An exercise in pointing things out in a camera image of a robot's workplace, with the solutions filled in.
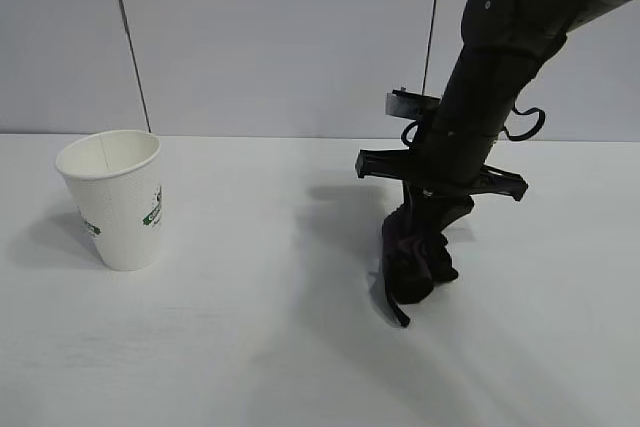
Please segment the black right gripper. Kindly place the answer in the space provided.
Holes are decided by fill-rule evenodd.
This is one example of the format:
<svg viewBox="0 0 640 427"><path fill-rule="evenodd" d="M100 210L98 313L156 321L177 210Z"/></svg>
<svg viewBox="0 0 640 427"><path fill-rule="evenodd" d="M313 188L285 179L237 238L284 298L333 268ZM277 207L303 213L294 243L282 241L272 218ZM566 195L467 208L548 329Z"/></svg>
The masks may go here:
<svg viewBox="0 0 640 427"><path fill-rule="evenodd" d="M529 57L514 51L462 49L435 113L418 122L405 150L362 150L356 173L404 181L401 224L406 235L425 229L433 193L432 232L469 215L470 195L498 194L519 201L527 184L516 174L501 174L485 161L529 82Z"/></svg>

